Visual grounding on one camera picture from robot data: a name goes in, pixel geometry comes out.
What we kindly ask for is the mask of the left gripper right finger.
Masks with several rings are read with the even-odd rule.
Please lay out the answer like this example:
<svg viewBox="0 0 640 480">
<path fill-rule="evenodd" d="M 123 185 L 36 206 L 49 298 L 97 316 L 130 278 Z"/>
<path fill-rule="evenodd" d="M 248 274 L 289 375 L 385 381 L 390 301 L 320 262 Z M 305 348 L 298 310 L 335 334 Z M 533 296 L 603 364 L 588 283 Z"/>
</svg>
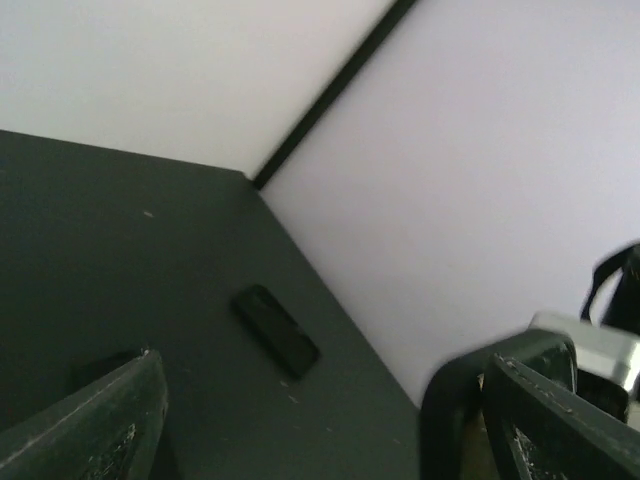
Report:
<svg viewBox="0 0 640 480">
<path fill-rule="evenodd" d="M 483 416 L 502 479 L 637 479 L 639 432 L 521 362 L 494 356 Z"/>
</svg>

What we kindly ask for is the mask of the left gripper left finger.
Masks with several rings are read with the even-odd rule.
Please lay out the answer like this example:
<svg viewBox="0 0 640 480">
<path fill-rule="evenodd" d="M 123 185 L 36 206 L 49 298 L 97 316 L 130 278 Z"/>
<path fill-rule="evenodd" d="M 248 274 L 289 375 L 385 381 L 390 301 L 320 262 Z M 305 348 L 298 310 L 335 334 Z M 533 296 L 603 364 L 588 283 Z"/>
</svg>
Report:
<svg viewBox="0 0 640 480">
<path fill-rule="evenodd" d="M 160 354 L 127 363 L 1 432 L 3 479 L 147 479 L 166 412 Z"/>
</svg>

